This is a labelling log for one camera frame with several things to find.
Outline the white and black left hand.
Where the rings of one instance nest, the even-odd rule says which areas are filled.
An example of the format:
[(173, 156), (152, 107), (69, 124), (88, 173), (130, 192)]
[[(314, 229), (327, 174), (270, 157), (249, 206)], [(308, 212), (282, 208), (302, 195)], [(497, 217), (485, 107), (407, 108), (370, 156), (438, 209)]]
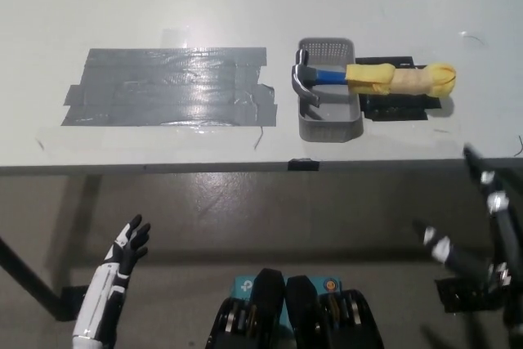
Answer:
[(148, 253), (150, 224), (136, 215), (121, 230), (96, 268), (72, 334), (72, 348), (113, 348), (131, 275)]

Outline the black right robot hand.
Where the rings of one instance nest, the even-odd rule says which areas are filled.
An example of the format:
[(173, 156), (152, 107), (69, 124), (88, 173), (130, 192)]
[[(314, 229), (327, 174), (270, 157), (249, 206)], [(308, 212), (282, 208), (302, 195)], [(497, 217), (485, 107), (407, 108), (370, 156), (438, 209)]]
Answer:
[(463, 156), (485, 201), (494, 255), (489, 262), (453, 244), (449, 236), (423, 221), (413, 229), (431, 257), (457, 276), (469, 279), (488, 301), (499, 299), (503, 323), (514, 335), (522, 334), (522, 229), (511, 206), (499, 171), (490, 167), (470, 145)]

